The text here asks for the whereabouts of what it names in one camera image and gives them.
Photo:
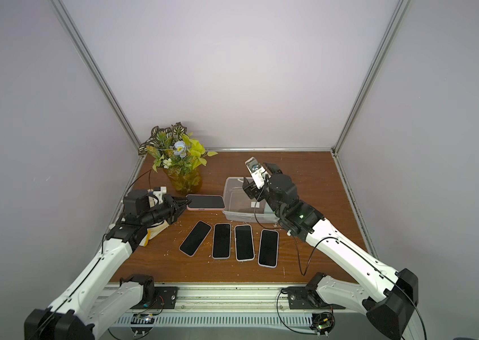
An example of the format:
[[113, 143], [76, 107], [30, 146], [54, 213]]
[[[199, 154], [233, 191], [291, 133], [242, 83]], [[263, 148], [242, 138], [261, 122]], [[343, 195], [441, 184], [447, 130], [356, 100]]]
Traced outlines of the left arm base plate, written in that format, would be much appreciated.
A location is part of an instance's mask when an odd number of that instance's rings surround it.
[[177, 286], [156, 286], [154, 298], [148, 302], [140, 302], [133, 310], [174, 310], [178, 298]]

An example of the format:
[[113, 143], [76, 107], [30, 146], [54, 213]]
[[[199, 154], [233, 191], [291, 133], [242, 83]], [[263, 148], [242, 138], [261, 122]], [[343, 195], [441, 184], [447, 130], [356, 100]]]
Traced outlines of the beige cased phone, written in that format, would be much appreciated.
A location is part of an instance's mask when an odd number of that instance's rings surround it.
[[248, 262], [255, 258], [251, 225], [237, 225], [235, 227], [235, 255], [239, 262]]

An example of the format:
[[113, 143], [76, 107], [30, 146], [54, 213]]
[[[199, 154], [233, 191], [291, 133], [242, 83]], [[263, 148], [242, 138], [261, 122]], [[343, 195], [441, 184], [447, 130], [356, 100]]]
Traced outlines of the pink cased phone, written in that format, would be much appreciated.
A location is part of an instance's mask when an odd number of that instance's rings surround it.
[[189, 200], [187, 209], [190, 211], [223, 211], [225, 202], [220, 195], [196, 195], [186, 196]]

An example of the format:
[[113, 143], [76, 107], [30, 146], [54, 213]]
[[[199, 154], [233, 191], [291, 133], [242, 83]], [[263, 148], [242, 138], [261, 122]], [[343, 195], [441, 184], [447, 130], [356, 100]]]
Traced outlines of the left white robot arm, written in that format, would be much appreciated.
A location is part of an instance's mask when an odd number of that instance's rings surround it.
[[139, 247], [177, 222], [188, 198], [174, 197], [164, 187], [139, 189], [123, 197], [121, 214], [103, 236], [94, 258], [46, 309], [35, 309], [24, 322], [26, 339], [99, 339], [132, 307], [157, 307], [152, 276], [134, 274], [102, 303], [97, 299], [121, 265]]

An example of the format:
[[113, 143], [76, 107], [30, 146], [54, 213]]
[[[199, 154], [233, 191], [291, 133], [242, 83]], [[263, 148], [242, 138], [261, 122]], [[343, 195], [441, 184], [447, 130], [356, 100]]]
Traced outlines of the dark phone black screen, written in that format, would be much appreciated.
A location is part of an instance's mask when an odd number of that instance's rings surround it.
[[207, 236], [209, 235], [212, 227], [203, 221], [198, 221], [187, 235], [185, 240], [179, 247], [181, 253], [192, 257], [198, 251], [198, 248], [203, 244]]

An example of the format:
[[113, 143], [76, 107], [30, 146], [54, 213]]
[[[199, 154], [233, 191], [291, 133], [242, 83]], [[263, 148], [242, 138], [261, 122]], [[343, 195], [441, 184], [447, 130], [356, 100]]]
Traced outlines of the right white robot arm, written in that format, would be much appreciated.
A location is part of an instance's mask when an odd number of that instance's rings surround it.
[[419, 303], [419, 279], [409, 269], [400, 271], [369, 255], [343, 235], [329, 219], [302, 201], [292, 179], [276, 164], [246, 162], [250, 178], [243, 190], [256, 201], [265, 201], [278, 224], [322, 252], [345, 270], [355, 283], [318, 275], [311, 280], [316, 302], [336, 304], [365, 315], [388, 339], [403, 339]]

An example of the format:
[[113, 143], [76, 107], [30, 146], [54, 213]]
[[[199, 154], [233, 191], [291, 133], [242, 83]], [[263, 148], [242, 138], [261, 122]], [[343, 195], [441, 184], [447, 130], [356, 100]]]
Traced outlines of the white phone black screen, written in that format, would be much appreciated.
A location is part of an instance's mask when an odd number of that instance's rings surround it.
[[259, 242], [258, 264], [266, 268], [276, 268], [279, 256], [279, 233], [275, 230], [262, 230]]

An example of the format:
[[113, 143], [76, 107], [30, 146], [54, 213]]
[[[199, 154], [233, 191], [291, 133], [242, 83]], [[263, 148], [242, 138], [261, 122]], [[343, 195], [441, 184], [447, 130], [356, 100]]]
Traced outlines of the clear plastic storage box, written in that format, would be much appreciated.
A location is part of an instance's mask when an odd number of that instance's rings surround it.
[[261, 224], [274, 224], [278, 218], [265, 201], [251, 199], [243, 190], [242, 177], [228, 177], [225, 182], [223, 213], [228, 220]]

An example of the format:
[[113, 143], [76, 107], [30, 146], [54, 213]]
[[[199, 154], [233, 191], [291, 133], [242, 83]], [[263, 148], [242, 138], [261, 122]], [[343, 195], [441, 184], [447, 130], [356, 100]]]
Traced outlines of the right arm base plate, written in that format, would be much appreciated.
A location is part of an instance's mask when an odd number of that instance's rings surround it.
[[340, 305], [325, 303], [320, 296], [312, 291], [309, 291], [306, 287], [289, 286], [284, 288], [282, 293], [287, 298], [290, 310], [329, 310], [331, 308], [337, 310], [345, 309], [345, 307]]

